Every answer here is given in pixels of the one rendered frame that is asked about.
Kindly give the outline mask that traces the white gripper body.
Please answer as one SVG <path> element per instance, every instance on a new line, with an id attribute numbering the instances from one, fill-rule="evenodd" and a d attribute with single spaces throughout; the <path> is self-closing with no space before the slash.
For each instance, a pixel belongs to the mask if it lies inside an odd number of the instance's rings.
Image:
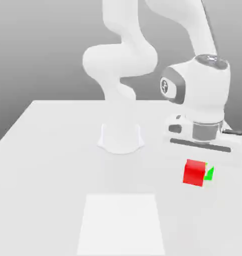
<path id="1" fill-rule="evenodd" d="M 203 143 L 171 135 L 166 137 L 166 151 L 169 157 L 181 162 L 191 159 L 211 165 L 238 166 L 238 144 L 230 140 Z"/>

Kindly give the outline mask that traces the small red cube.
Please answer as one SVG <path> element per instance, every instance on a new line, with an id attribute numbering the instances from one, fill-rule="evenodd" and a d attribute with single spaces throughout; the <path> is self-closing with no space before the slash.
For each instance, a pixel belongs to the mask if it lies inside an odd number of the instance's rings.
<path id="1" fill-rule="evenodd" d="M 184 166 L 183 183 L 202 187 L 206 163 L 187 159 Z"/>

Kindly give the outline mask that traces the small green cube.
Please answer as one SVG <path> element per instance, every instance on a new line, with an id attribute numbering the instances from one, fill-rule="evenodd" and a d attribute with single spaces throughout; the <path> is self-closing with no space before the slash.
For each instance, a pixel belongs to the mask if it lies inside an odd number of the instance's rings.
<path id="1" fill-rule="evenodd" d="M 205 175 L 204 175 L 204 180 L 205 181 L 211 181 L 213 177 L 213 172 L 214 172 L 214 166 L 209 163 L 205 163 Z"/>

